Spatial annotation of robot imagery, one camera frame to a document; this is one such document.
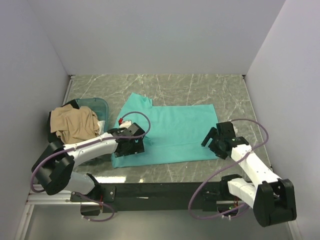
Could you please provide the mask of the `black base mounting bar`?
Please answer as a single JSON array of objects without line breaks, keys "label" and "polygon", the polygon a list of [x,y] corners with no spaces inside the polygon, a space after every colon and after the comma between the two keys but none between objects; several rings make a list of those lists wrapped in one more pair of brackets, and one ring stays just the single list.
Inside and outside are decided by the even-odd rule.
[{"label": "black base mounting bar", "polygon": [[[90,195],[119,211],[187,210],[200,182],[101,183],[100,192]],[[233,204],[236,197],[223,192],[219,182],[208,182],[196,195],[193,210],[215,212],[223,202]]]}]

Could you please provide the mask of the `white t-shirt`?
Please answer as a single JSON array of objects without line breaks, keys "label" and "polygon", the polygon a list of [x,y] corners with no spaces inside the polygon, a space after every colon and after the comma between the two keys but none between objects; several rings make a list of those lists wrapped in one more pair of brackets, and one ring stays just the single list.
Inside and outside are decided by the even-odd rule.
[{"label": "white t-shirt", "polygon": [[106,121],[100,120],[97,122],[97,125],[99,127],[98,135],[101,136],[105,132]]}]

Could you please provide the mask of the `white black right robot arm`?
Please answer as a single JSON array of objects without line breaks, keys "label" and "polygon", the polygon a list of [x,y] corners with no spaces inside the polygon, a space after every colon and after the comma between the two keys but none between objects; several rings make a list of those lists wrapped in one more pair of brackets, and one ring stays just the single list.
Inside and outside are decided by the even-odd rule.
[{"label": "white black right robot arm", "polygon": [[242,136],[236,136],[233,123],[217,123],[203,142],[219,158],[235,161],[249,177],[246,182],[241,176],[223,176],[219,183],[222,198],[233,196],[241,199],[253,209],[255,219],[262,227],[268,227],[297,218],[294,185],[271,171],[254,153],[254,148]]}]

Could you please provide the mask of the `teal plastic laundry bin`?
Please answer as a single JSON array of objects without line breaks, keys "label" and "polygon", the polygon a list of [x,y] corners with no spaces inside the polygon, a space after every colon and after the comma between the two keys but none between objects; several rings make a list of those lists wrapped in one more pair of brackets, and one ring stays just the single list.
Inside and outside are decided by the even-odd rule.
[{"label": "teal plastic laundry bin", "polygon": [[[108,114],[109,114],[109,106],[107,104],[107,102],[105,100],[103,100],[102,98],[76,98],[74,100],[77,100],[77,103],[80,107],[82,106],[86,106],[89,107],[93,112],[96,113],[98,121],[105,121],[105,127],[104,127],[104,133],[107,132],[108,129]],[[53,142],[59,142],[62,145],[73,145],[73,144],[64,144],[61,141],[53,141]]]}]

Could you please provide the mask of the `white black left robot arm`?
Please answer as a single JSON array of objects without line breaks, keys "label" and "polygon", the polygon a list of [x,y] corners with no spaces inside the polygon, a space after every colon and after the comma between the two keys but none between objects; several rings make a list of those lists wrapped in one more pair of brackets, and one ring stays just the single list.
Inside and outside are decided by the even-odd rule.
[{"label": "white black left robot arm", "polygon": [[49,196],[68,188],[94,201],[100,195],[96,180],[87,174],[79,175],[74,168],[102,155],[114,154],[117,158],[143,153],[146,133],[137,123],[126,121],[120,128],[79,143],[54,141],[32,166],[31,178],[36,178]]}]

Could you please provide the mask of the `teal t-shirt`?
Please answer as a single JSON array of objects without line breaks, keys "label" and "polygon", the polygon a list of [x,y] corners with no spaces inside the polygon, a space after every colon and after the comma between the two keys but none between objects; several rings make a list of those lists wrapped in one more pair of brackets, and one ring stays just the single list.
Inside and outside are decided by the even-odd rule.
[{"label": "teal t-shirt", "polygon": [[217,157],[201,143],[218,123],[212,104],[154,106],[152,99],[132,93],[118,115],[137,123],[148,134],[145,151],[111,157],[113,168],[215,160]]}]

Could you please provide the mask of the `aluminium frame rail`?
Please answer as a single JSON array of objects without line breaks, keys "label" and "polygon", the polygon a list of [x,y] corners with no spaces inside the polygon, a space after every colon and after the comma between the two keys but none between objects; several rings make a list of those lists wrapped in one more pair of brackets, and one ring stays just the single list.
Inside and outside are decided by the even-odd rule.
[{"label": "aluminium frame rail", "polygon": [[[116,211],[109,204],[106,204],[102,200],[94,200],[94,199],[89,198],[89,196],[84,197],[79,193],[71,192],[67,189],[62,190],[55,195],[48,195],[44,191],[41,192],[39,188],[40,188],[40,186],[36,185],[36,187],[35,187],[36,191],[30,191],[30,193],[28,195],[28,198],[27,198],[26,204],[25,204],[23,217],[20,221],[19,227],[16,232],[16,236],[15,236],[15,239],[17,239],[17,240],[22,240],[25,238],[26,233],[27,233],[27,228],[30,223],[31,215],[32,215],[33,209],[36,205],[79,204],[81,211],[84,213],[84,215],[86,217],[96,216],[98,214],[98,210],[101,210],[104,213],[116,213]],[[188,208],[192,207],[193,201],[199,192],[197,192],[197,191],[194,192],[194,194],[192,195],[192,197],[189,201]],[[231,215],[232,215],[232,217],[235,217],[237,215],[236,210],[238,208],[240,208],[242,204],[246,204],[246,203],[244,201],[242,201],[241,199],[239,199],[238,197],[236,197],[235,201],[232,204],[229,204],[224,201],[221,206],[217,207],[217,210],[215,212],[219,215],[221,213],[220,212],[221,210],[227,210],[228,207],[230,207],[231,208],[230,212],[232,213]],[[296,223],[296,220],[288,221],[285,223],[288,223],[293,239],[295,239],[295,240],[302,239],[302,235],[300,234],[300,232],[298,230],[298,225]]]}]

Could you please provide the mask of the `beige t-shirt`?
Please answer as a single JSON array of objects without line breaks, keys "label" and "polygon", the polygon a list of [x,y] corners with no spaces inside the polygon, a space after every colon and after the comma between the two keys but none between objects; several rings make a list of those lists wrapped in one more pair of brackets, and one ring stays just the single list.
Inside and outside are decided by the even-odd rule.
[{"label": "beige t-shirt", "polygon": [[97,114],[89,107],[77,109],[68,104],[51,112],[50,132],[64,144],[76,144],[97,137],[98,122]]}]

